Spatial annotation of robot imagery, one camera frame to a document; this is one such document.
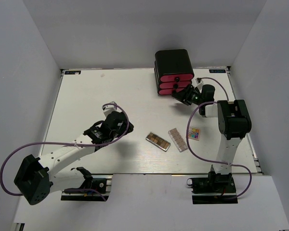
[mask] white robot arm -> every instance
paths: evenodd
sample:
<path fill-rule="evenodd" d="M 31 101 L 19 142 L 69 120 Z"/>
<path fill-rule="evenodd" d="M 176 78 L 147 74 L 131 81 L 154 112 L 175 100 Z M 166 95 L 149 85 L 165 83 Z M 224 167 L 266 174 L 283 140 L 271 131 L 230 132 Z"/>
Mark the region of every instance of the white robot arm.
<path fill-rule="evenodd" d="M 133 125 L 129 123 L 127 128 L 127 118 L 122 112 L 117 112 L 116 106 L 108 105 L 103 110 L 106 116 L 105 121 L 96 122 L 79 135 L 71 146 L 63 146 L 37 158 L 33 155 L 24 158 L 14 183 L 30 205 L 38 204 L 49 193 L 55 191 L 70 188 L 79 189 L 79 191 L 94 189 L 96 180 L 89 171 L 77 166 L 77 160 L 107 146 L 113 139 L 123 135 L 126 129 L 126 134 L 133 131 Z M 70 171 L 61 171 L 72 163 L 75 167 L 72 167 Z"/>
<path fill-rule="evenodd" d="M 234 102 L 214 101 L 215 87 L 203 85 L 201 79 L 197 79 L 197 86 L 191 84 L 180 92 L 173 92 L 172 97 L 178 101 L 191 105 L 203 105 L 199 114 L 203 117 L 217 117 L 218 127 L 221 133 L 221 142 L 215 161 L 212 161 L 211 170 L 206 178 L 192 178 L 188 185 L 192 186 L 194 194 L 235 193 L 236 189 L 232 178 L 231 164 L 236 150 L 242 139 L 251 130 L 251 120 L 244 100 Z"/>

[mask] purple cable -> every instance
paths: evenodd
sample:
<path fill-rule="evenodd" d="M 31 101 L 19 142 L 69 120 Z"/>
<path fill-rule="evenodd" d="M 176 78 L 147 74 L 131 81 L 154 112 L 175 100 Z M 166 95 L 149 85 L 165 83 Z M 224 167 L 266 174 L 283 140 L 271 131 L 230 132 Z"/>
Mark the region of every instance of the purple cable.
<path fill-rule="evenodd" d="M 217 84 L 220 85 L 221 88 L 224 90 L 224 92 L 225 92 L 225 94 L 226 94 L 226 97 L 227 97 L 227 101 L 229 101 L 229 97 L 228 97 L 227 91 L 226 91 L 226 89 L 222 86 L 222 84 L 220 84 L 219 81 L 217 81 L 216 79 L 211 78 L 211 77 L 203 77 L 203 78 L 201 78 L 201 79 L 211 79 L 211 80 L 217 82 Z"/>
<path fill-rule="evenodd" d="M 187 123 L 186 143 L 187 143 L 187 147 L 188 147 L 189 151 L 190 151 L 195 157 L 197 157 L 197 158 L 200 159 L 200 160 L 203 160 L 203 161 L 209 162 L 209 163 L 230 165 L 230 166 L 235 166 L 235 167 L 242 167 L 242 168 L 245 168 L 245 169 L 249 172 L 250 180 L 249 180 L 249 183 L 248 183 L 247 187 L 243 190 L 243 192 L 241 192 L 241 193 L 238 194 L 237 196 L 228 198 L 228 200 L 232 200 L 232 199 L 236 199 L 236 198 L 238 198 L 239 196 L 243 195 L 243 194 L 249 189 L 250 184 L 251 184 L 251 179 L 252 179 L 251 171 L 250 171 L 246 166 L 244 166 L 244 165 L 235 165 L 235 164 L 227 163 L 227 162 L 223 162 L 223 161 L 208 160 L 208 159 L 202 158 L 202 157 L 198 156 L 196 153 L 194 153 L 193 150 L 192 150 L 192 148 L 191 148 L 191 146 L 189 145 L 188 128 L 189 128 L 189 126 L 190 126 L 190 123 L 191 123 L 191 121 L 192 121 L 192 118 L 193 118 L 194 114 L 199 110 L 200 107 L 202 107 L 202 106 L 204 106 L 204 105 L 207 105 L 207 104 L 214 104 L 214 103 L 216 103 L 216 102 L 211 101 L 211 102 L 201 103 L 201 104 L 200 104 L 198 107 L 196 107 L 196 109 L 193 111 L 193 113 L 192 113 L 191 116 L 189 117 L 189 120 L 188 120 L 188 123 Z"/>
<path fill-rule="evenodd" d="M 100 192 L 98 192 L 97 190 L 95 190 L 95 189 L 65 189 L 64 190 L 64 192 L 65 193 L 69 193 L 69 192 L 82 192 L 82 191 L 92 191 L 92 192 L 94 192 L 94 193 L 96 193 L 96 194 L 99 194 L 99 196 L 104 200 L 104 201 L 106 201 L 106 198 L 100 193 Z"/>
<path fill-rule="evenodd" d="M 124 133 L 119 136 L 117 139 L 111 141 L 111 142 L 108 142 L 108 143 L 103 143 L 103 144 L 83 144 L 83 143 L 65 143 L 65 142 L 33 142 L 33 143 L 28 143 L 28 144 L 25 144 L 17 149 L 15 149 L 11 154 L 8 155 L 8 157 L 4 160 L 2 166 L 1 166 L 1 169 L 0 169 L 0 185 L 2 187 L 2 189 L 9 195 L 11 196 L 22 196 L 21 193 L 13 193 L 13 192 L 10 192 L 9 190 L 7 190 L 7 188 L 5 187 L 4 183 L 3 183 L 3 171 L 4 171 L 4 167 L 6 165 L 6 163 L 8 162 L 8 160 L 18 151 L 22 150 L 23 148 L 26 148 L 26 147 L 29 147 L 29 146 L 33 146 L 33 145 L 42 145 L 42 144 L 50 144 L 50 145 L 63 145 L 63 146 L 80 146 L 80 147 L 101 147 L 101 146 L 107 146 L 107 145 L 110 145 L 114 142 L 117 142 L 118 140 L 120 140 L 128 131 L 129 129 L 129 126 L 130 126 L 130 121 L 129 121 L 129 118 L 126 114 L 126 112 L 118 105 L 114 104 L 114 103 L 106 103 L 103 105 L 104 106 L 107 106 L 107 105 L 113 105 L 113 106 L 116 106 L 118 107 L 125 115 L 126 119 L 127 119 L 127 126 L 126 126 L 126 129 L 124 131 Z"/>

